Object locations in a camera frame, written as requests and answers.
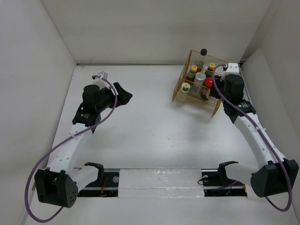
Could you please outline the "black-cap clear glass bottle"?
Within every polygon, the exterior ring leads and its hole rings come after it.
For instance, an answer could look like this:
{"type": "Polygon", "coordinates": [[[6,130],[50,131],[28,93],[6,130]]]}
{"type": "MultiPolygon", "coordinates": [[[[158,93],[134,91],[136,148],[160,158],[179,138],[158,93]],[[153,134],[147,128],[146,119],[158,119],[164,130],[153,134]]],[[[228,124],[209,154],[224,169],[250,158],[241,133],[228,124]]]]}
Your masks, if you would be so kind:
{"type": "Polygon", "coordinates": [[[197,72],[201,72],[204,66],[205,57],[207,55],[207,49],[203,48],[200,51],[200,56],[198,57],[195,65],[197,66],[197,72]]]}

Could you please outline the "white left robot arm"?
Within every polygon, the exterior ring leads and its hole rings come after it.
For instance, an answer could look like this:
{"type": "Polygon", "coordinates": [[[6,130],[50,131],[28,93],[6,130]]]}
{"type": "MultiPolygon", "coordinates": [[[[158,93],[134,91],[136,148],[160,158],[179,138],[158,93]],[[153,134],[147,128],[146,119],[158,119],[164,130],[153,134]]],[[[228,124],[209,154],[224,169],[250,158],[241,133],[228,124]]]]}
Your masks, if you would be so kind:
{"type": "Polygon", "coordinates": [[[96,125],[102,121],[101,112],[126,105],[132,96],[118,82],[110,88],[100,88],[96,84],[84,87],[82,103],[72,120],[71,139],[62,144],[47,168],[37,170],[34,176],[41,203],[71,208],[79,192],[86,186],[105,183],[102,164],[87,162],[79,171],[74,172],[73,169],[85,143],[94,134],[96,125]]]}

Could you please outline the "green-cap spice shaker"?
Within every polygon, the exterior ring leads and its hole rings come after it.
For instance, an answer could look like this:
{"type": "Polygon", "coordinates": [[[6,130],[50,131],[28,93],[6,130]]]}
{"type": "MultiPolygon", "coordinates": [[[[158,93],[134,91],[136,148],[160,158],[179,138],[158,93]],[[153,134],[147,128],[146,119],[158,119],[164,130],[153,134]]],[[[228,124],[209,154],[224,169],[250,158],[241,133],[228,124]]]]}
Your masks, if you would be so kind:
{"type": "Polygon", "coordinates": [[[190,84],[184,82],[181,85],[180,90],[178,91],[177,100],[180,102],[184,102],[187,99],[189,89],[190,89],[190,84]]]}

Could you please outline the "silver-cap white shaker bottle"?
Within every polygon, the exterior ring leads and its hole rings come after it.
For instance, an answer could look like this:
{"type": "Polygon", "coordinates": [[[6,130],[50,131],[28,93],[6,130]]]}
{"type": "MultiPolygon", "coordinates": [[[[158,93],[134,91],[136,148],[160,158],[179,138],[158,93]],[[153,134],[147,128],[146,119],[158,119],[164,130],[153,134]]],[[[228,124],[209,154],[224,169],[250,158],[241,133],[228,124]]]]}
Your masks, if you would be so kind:
{"type": "Polygon", "coordinates": [[[206,79],[206,74],[202,72],[197,72],[195,74],[194,83],[192,86],[192,92],[197,95],[206,79]]]}

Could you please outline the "red-lid dark sauce jar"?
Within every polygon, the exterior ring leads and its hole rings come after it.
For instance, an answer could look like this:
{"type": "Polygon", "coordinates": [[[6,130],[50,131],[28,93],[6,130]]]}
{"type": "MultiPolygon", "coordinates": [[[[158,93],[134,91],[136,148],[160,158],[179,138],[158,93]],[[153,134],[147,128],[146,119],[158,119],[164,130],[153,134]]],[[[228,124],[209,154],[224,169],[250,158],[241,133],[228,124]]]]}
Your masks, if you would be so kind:
{"type": "Polygon", "coordinates": [[[210,96],[209,96],[209,93],[210,93],[210,89],[211,87],[213,86],[213,79],[212,77],[207,77],[202,85],[202,88],[200,90],[200,98],[202,100],[209,100],[210,96]]]}

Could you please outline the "yellow-cap sauce bottle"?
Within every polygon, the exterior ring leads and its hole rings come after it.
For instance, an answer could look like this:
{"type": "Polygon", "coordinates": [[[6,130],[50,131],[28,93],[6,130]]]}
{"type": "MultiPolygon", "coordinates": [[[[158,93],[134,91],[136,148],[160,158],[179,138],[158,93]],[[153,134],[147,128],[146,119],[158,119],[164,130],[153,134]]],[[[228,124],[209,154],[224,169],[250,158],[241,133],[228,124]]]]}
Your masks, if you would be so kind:
{"type": "Polygon", "coordinates": [[[194,82],[196,72],[197,72],[197,66],[196,65],[192,65],[191,68],[190,68],[190,70],[185,75],[184,79],[188,83],[192,84],[194,82]]]}
{"type": "Polygon", "coordinates": [[[212,63],[212,62],[208,64],[208,67],[205,71],[205,74],[207,77],[212,77],[212,71],[215,68],[215,66],[216,66],[215,63],[212,63]]]}

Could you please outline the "yellow-cap sauce bottle front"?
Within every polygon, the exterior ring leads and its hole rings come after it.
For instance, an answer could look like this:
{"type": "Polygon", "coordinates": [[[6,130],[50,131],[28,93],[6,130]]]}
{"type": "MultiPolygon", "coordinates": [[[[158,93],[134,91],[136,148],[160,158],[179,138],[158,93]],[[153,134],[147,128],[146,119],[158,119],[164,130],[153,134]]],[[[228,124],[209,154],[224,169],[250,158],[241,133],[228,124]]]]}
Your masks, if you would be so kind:
{"type": "Polygon", "coordinates": [[[212,77],[212,71],[215,68],[215,66],[216,66],[215,63],[212,63],[212,62],[208,64],[208,67],[205,71],[205,74],[207,77],[212,77]]]}

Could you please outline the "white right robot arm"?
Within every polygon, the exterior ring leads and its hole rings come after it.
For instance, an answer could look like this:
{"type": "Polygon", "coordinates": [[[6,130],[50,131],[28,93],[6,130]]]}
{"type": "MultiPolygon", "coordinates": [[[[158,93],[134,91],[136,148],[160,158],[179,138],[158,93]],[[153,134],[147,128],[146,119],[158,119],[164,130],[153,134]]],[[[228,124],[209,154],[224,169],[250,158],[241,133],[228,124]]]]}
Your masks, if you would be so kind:
{"type": "Polygon", "coordinates": [[[258,169],[247,169],[233,161],[217,172],[217,180],[223,185],[232,180],[247,183],[260,198],[282,193],[292,197],[299,165],[294,159],[287,159],[275,147],[261,126],[255,108],[244,98],[243,91],[244,81],[239,75],[212,78],[210,96],[223,101],[224,112],[250,146],[258,169]]]}

